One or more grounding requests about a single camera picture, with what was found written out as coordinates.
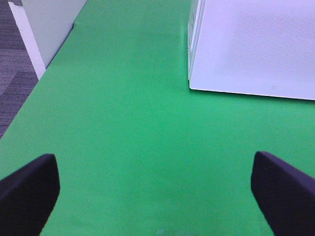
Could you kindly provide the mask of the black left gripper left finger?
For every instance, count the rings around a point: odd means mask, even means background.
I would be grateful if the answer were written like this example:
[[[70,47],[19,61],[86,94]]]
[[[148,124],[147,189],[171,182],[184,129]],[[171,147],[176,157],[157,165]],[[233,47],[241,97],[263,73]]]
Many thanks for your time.
[[[0,181],[0,234],[38,236],[60,194],[54,154],[44,154]]]

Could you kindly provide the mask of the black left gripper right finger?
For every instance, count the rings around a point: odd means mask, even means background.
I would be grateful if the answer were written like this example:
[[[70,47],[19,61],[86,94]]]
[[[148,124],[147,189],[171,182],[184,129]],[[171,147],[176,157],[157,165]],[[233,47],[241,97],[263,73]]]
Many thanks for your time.
[[[254,156],[251,191],[276,236],[315,234],[315,180],[266,151]]]

